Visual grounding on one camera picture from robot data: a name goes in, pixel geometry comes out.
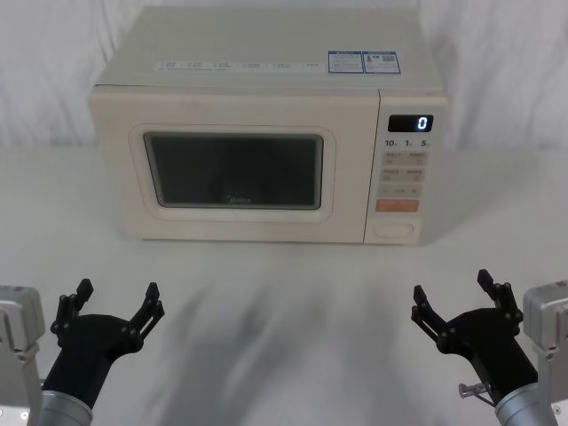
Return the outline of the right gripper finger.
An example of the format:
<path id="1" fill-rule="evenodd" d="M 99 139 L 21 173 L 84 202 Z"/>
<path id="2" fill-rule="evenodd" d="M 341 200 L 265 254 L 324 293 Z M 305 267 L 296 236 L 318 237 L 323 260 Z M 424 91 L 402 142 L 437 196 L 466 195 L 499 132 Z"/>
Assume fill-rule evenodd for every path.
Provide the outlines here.
<path id="1" fill-rule="evenodd" d="M 414 305 L 411 311 L 412 322 L 436 344 L 436 347 L 441 353 L 451 353 L 453 342 L 450 327 L 448 323 L 432 309 L 420 285 L 414 287 L 413 299 Z"/>
<path id="2" fill-rule="evenodd" d="M 478 271 L 477 283 L 489 295 L 512 336 L 516 337 L 520 333 L 519 324 L 523 321 L 523 313 L 517 306 L 511 285 L 508 282 L 495 282 L 486 269 Z"/>

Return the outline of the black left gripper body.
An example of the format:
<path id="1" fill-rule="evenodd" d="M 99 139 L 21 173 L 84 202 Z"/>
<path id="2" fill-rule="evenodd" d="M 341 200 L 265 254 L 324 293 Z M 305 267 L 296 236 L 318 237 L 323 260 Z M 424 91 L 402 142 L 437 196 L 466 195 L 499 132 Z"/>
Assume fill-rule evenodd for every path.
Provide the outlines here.
<path id="1" fill-rule="evenodd" d="M 60 351 L 43 390 L 66 394 L 93 408 L 114 362 L 141 350 L 142 327 L 102 314 L 55 320 L 51 332 Z"/>

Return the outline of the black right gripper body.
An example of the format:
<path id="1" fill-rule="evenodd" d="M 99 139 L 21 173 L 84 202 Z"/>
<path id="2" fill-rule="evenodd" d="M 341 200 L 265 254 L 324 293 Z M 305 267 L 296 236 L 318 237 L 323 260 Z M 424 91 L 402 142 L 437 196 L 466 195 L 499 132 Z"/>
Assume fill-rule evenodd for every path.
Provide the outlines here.
<path id="1" fill-rule="evenodd" d="M 464 357 L 491 392 L 512 392 L 538 381 L 532 362 L 516 340 L 523 313 L 482 308 L 436 320 L 436 346 Z"/>

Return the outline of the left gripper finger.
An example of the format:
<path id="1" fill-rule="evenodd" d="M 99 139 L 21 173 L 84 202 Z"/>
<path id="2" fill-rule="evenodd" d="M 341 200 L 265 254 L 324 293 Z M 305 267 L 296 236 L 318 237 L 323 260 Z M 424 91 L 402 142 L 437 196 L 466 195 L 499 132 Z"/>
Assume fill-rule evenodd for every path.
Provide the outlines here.
<path id="1" fill-rule="evenodd" d="M 51 324 L 54 335 L 63 335 L 80 310 L 90 299 L 94 289 L 90 279 L 82 279 L 76 291 L 70 295 L 60 295 L 55 320 Z"/>
<path id="2" fill-rule="evenodd" d="M 142 349 L 144 341 L 164 316 L 156 282 L 151 282 L 146 290 L 144 302 L 134 316 L 122 328 L 124 353 L 135 353 Z"/>

